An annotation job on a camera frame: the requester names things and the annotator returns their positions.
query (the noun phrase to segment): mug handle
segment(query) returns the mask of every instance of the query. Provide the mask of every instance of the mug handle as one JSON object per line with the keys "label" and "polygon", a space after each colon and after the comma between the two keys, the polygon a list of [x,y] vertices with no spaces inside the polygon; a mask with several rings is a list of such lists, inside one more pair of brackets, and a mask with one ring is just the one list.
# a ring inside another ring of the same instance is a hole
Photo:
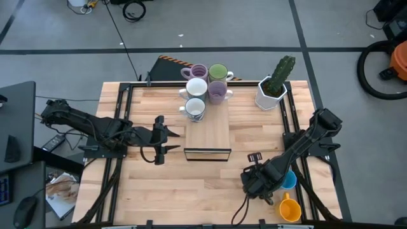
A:
{"label": "mug handle", "polygon": [[181,69],[181,75],[182,75],[184,78],[186,78],[187,80],[190,80],[190,79],[191,79],[191,69],[188,68],[188,67],[184,67],[183,69]]}
{"label": "mug handle", "polygon": [[290,193],[285,192],[284,195],[283,195],[283,197],[282,197],[282,199],[283,199],[283,200],[288,200],[289,198],[290,198]]}
{"label": "mug handle", "polygon": [[188,92],[186,91],[186,89],[180,89],[180,91],[178,92],[178,95],[183,98],[188,100]]}
{"label": "mug handle", "polygon": [[233,96],[233,92],[231,90],[227,90],[226,91],[226,96],[224,97],[224,99],[230,99]]}
{"label": "mug handle", "polygon": [[186,116],[185,107],[179,107],[179,112],[181,112],[181,114],[183,114],[184,116]]}
{"label": "mug handle", "polygon": [[233,79],[234,75],[233,72],[228,72],[228,74],[226,75],[226,80],[230,81],[231,79]]}

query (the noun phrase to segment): purple mug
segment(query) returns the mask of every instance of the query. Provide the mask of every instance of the purple mug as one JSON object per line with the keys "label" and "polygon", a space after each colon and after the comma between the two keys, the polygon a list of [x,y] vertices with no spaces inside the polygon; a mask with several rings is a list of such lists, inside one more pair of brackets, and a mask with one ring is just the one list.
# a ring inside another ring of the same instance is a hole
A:
{"label": "purple mug", "polygon": [[194,64],[191,68],[184,67],[181,69],[181,75],[187,80],[192,78],[200,78],[207,81],[208,69],[203,64]]}
{"label": "purple mug", "polygon": [[228,90],[228,86],[222,81],[213,81],[212,83],[209,83],[208,94],[210,103],[215,105],[218,105],[233,96],[233,92]]}

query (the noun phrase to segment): white planter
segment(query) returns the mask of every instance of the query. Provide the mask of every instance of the white planter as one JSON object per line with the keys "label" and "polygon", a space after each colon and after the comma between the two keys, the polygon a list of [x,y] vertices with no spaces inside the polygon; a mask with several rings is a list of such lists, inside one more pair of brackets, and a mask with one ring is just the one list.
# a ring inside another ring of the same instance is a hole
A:
{"label": "white planter", "polygon": [[268,111],[268,110],[275,108],[279,104],[280,100],[287,93],[286,86],[283,85],[283,93],[280,95],[280,97],[275,98],[275,97],[265,95],[263,93],[263,89],[261,89],[261,84],[270,78],[271,78],[271,76],[266,76],[266,78],[264,78],[262,81],[260,81],[260,83],[257,85],[257,94],[256,94],[255,103],[263,111]]}

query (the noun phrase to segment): yellow black striped tape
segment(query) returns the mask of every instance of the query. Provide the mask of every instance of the yellow black striped tape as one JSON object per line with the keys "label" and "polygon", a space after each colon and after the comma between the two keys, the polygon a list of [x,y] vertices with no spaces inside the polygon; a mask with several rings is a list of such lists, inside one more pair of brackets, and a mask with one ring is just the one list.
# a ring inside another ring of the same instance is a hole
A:
{"label": "yellow black striped tape", "polygon": [[[169,57],[169,56],[161,55],[161,56],[159,56],[158,58],[159,58],[159,59],[165,59],[165,60],[168,60],[168,61],[173,61],[173,62],[175,62],[175,63],[177,63],[177,64],[183,64],[183,65],[188,66],[188,67],[191,67],[191,66],[193,65],[193,64],[188,63],[188,62],[186,62],[186,61],[177,60],[177,59],[172,58],[172,57]],[[231,80],[232,80],[232,81],[240,81],[240,80],[242,80],[242,79],[239,79],[239,78],[234,77],[234,78],[231,79]]]}

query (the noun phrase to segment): keyboard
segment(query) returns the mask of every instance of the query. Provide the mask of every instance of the keyboard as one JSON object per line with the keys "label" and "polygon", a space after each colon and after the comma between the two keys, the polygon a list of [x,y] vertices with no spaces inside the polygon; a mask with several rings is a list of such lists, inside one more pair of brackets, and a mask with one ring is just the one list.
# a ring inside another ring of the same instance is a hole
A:
{"label": "keyboard", "polygon": [[11,203],[11,179],[9,174],[0,175],[0,206]]}

